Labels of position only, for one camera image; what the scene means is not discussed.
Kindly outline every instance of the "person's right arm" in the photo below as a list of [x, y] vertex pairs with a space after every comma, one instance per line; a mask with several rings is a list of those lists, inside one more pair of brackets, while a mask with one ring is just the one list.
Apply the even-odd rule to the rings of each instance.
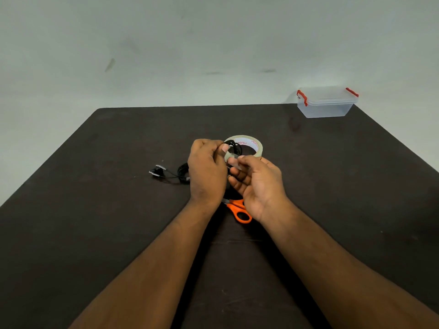
[[228, 163], [230, 184], [270, 234], [333, 328], [439, 328], [439, 315], [349, 254], [286, 196], [265, 158]]

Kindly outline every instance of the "orange scissors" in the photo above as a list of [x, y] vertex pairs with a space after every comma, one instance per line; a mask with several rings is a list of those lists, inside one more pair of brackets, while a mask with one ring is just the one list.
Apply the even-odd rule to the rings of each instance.
[[[227, 208], [232, 210], [233, 215], [235, 216], [236, 220], [242, 224], [248, 224], [253, 219], [252, 216], [245, 210], [244, 206], [244, 200], [243, 199], [222, 199], [224, 204], [227, 205]], [[242, 212], [243, 214], [246, 214], [249, 218], [247, 220], [240, 219], [238, 217], [238, 213]]]

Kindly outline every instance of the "person's left hand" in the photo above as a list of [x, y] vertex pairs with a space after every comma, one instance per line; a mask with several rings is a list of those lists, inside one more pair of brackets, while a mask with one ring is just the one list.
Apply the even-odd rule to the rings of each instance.
[[196, 139], [190, 149], [190, 201], [209, 210], [220, 205], [227, 184], [224, 161], [229, 146], [221, 140]]

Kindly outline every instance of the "wall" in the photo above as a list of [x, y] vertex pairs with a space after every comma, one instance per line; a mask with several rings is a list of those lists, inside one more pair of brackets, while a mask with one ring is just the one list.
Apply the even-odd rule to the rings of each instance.
[[438, 9], [0, 0], [0, 204], [97, 108], [294, 102], [310, 85], [359, 91], [360, 108], [439, 170]]

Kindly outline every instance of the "transparent lid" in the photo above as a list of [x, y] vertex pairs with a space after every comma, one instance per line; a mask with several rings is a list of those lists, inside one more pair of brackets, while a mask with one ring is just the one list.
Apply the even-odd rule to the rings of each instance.
[[317, 86], [313, 88], [300, 88], [297, 96], [309, 105], [339, 105], [355, 104], [358, 94], [343, 86]]

